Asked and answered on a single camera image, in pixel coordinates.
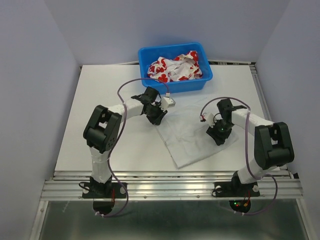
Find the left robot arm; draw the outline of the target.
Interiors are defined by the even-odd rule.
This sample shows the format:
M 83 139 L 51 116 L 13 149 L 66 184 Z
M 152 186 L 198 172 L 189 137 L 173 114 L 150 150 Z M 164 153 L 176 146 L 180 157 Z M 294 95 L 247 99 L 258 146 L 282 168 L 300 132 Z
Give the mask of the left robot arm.
M 156 89 L 147 87 L 144 93 L 132 96 L 123 104 L 94 108 L 83 132 L 92 161 L 89 182 L 79 183 L 84 199 L 111 197 L 110 155 L 121 133 L 120 127 L 125 120 L 141 115 L 145 115 L 152 125 L 160 125 L 169 105 L 174 102 L 170 97 L 157 101 L 160 96 Z

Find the plain white skirt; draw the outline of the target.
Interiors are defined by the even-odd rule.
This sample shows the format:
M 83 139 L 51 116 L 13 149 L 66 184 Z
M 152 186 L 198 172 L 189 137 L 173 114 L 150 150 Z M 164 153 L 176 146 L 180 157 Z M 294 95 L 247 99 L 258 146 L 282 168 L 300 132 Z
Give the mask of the plain white skirt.
M 239 138 L 231 133 L 224 144 L 218 146 L 207 134 L 210 127 L 200 121 L 201 108 L 207 98 L 168 113 L 156 127 L 177 169 L 207 159 L 230 147 Z

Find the red poppy floral skirt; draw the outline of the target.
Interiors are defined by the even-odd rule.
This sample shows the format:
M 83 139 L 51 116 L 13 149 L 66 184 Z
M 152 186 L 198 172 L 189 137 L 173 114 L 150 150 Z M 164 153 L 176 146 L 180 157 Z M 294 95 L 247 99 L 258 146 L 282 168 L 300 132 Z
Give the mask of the red poppy floral skirt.
M 174 59 L 160 56 L 148 67 L 147 76 L 164 83 L 201 79 L 203 73 L 199 65 L 198 52 L 191 50 Z

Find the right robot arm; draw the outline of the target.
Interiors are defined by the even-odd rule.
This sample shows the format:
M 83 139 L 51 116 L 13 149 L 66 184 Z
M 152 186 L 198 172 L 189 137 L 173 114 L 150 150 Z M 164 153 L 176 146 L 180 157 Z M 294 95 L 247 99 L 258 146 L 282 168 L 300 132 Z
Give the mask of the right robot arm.
M 273 122 L 251 112 L 251 107 L 233 97 L 217 97 L 218 115 L 200 111 L 200 120 L 209 125 L 206 134 L 217 146 L 225 144 L 234 126 L 244 129 L 245 166 L 237 170 L 230 181 L 214 182 L 215 198 L 258 197 L 258 181 L 277 167 L 291 163 L 294 149 L 289 127 L 284 122 Z

